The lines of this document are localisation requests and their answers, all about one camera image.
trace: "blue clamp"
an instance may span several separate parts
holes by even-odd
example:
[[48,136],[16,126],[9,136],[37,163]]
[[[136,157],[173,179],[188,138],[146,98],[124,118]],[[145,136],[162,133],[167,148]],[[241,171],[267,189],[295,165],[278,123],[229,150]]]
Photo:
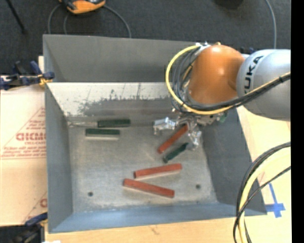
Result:
[[23,76],[21,73],[26,72],[20,61],[17,61],[12,69],[12,74],[5,79],[0,77],[0,90],[9,90],[11,88],[18,88],[23,86],[30,86],[39,84],[44,86],[47,82],[51,82],[55,77],[54,72],[42,73],[40,67],[35,61],[30,62],[32,75]]

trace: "cable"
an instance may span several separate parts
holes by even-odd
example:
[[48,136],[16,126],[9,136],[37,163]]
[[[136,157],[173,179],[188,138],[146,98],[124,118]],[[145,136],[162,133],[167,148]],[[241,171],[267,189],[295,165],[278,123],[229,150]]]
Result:
[[110,10],[112,13],[114,13],[115,15],[117,15],[123,21],[123,23],[125,24],[125,26],[127,28],[127,31],[128,31],[128,37],[132,38],[132,33],[131,33],[131,30],[130,30],[130,27],[128,26],[128,24],[125,21],[125,19],[118,12],[116,12],[114,9],[108,7],[107,5],[104,5],[103,8],[106,8],[106,9]]
[[275,14],[274,14],[274,10],[272,8],[272,6],[270,5],[268,0],[265,0],[266,4],[269,7],[270,13],[272,15],[272,19],[273,19],[273,24],[274,24],[274,49],[277,46],[277,26],[276,26],[276,18],[275,18]]
[[236,230],[238,227],[238,223],[240,221],[241,215],[244,213],[245,209],[247,208],[247,206],[249,205],[249,203],[251,202],[251,200],[263,189],[265,188],[268,184],[270,184],[271,182],[273,182],[274,180],[276,180],[277,178],[281,177],[282,175],[284,175],[285,173],[287,173],[288,171],[291,170],[291,166],[287,167],[286,169],[284,169],[283,171],[281,171],[280,173],[278,173],[277,175],[275,175],[272,179],[268,180],[267,182],[265,182],[264,184],[262,184],[260,187],[258,187],[252,195],[250,195],[250,197],[246,200],[246,202],[244,203],[244,205],[240,208],[240,210],[237,213],[237,218],[234,222],[234,226],[233,226],[233,237],[234,237],[234,241],[235,243],[237,242],[236,239]]
[[[118,13],[116,12],[114,9],[112,9],[111,7],[108,7],[107,5],[104,5],[102,8],[106,8],[108,9],[109,11],[111,11],[112,13],[114,13],[115,15],[117,15],[122,21],[123,23],[125,24],[126,28],[127,28],[127,32],[128,32],[128,37],[129,38],[132,38],[132,33],[131,33],[131,29],[129,27],[129,25],[127,24],[127,22],[125,21],[125,19]],[[67,34],[67,30],[66,30],[66,23],[67,23],[67,19],[68,19],[68,16],[70,15],[70,13],[68,13],[65,18],[64,18],[64,21],[63,21],[63,31],[64,31],[64,34]]]
[[[273,155],[275,152],[281,150],[282,148],[289,147],[290,145],[291,145],[290,142],[279,145],[275,147],[273,150],[269,150],[265,152],[263,155],[259,157],[259,160],[256,160],[252,164],[251,168],[249,169],[249,172],[246,173],[245,179],[242,182],[242,186],[241,186],[242,189],[240,190],[242,193],[237,200],[237,206],[239,211],[247,201],[249,191],[252,187],[252,184],[257,179],[258,175],[262,173],[272,162],[280,160],[281,158],[286,157],[286,155],[274,155],[272,158],[269,157]],[[238,225],[239,225],[239,232],[242,243],[249,242],[246,236],[247,232],[244,224],[244,213],[241,214]]]
[[241,198],[241,193],[243,191],[243,188],[245,187],[245,184],[247,182],[247,180],[249,179],[249,177],[252,175],[252,173],[259,167],[259,165],[261,163],[263,163],[268,157],[270,157],[272,154],[276,153],[277,151],[283,149],[283,148],[287,148],[291,146],[291,142],[286,142],[283,143],[281,145],[278,145],[276,147],[273,147],[267,151],[265,151],[263,154],[261,154],[255,161],[253,161],[252,165],[248,168],[248,170],[246,171],[244,178],[242,180],[241,183],[241,187],[239,190],[239,194],[238,194],[238,203],[237,203],[237,212],[239,210],[238,205],[240,205],[240,198]]
[[51,34],[51,21],[52,21],[52,16],[55,13],[55,11],[61,6],[62,4],[58,4],[56,7],[53,8],[53,10],[51,11],[50,15],[49,15],[49,19],[47,21],[47,31],[49,34]]
[[[234,107],[238,107],[241,106],[247,102],[249,102],[250,100],[253,100],[254,98],[260,96],[261,94],[263,94],[264,92],[268,91],[269,89],[277,86],[278,84],[289,80],[291,78],[291,73],[288,72],[280,77],[277,77],[275,79],[273,79],[270,82],[267,82],[265,84],[263,84],[262,86],[257,87],[256,89],[252,90],[251,92],[245,94],[244,96],[237,98],[237,99],[233,99],[230,100],[228,102],[224,102],[224,103],[219,103],[219,104],[215,104],[212,106],[194,106],[194,105],[190,105],[187,102],[184,102],[181,98],[180,93],[177,91],[177,87],[175,84],[173,85],[173,88],[170,85],[170,81],[169,81],[169,75],[170,75],[170,71],[172,69],[173,64],[175,63],[175,61],[181,57],[182,55],[184,55],[185,53],[188,53],[191,50],[195,50],[195,49],[199,49],[201,48],[201,46],[198,45],[194,45],[194,46],[190,46],[188,48],[185,48],[183,50],[181,50],[180,52],[178,52],[170,61],[170,63],[168,64],[168,67],[166,69],[166,74],[165,74],[165,82],[167,85],[167,88],[171,94],[171,96],[175,99],[175,101],[177,101],[177,103],[180,105],[180,107],[185,108],[188,112],[192,112],[195,114],[200,114],[200,115],[212,115],[212,114],[217,114],[220,112],[224,112],[227,111],[231,108]],[[175,81],[175,77],[176,75],[178,75],[177,73],[173,73],[173,81]]]

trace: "wooden block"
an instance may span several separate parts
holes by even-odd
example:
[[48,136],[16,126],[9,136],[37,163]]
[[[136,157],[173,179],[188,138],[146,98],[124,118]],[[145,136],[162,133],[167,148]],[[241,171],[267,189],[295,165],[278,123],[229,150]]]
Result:
[[120,130],[86,129],[86,137],[102,140],[117,140],[120,137]]
[[167,175],[171,173],[177,173],[181,169],[182,169],[182,165],[179,163],[155,167],[155,168],[141,169],[134,172],[134,178],[145,178],[155,175]]
[[158,148],[158,153],[163,153],[167,148],[169,148],[176,140],[178,140],[183,134],[188,131],[188,125],[185,124],[181,127],[179,131],[177,131],[170,139],[168,139],[165,143],[163,143]]
[[157,195],[168,197],[168,198],[174,197],[174,190],[164,188],[164,187],[159,187],[159,186],[148,184],[148,183],[143,183],[143,182],[128,179],[128,178],[124,179],[123,186],[132,188],[132,189],[136,189],[139,191],[143,191],[143,192],[157,194]]

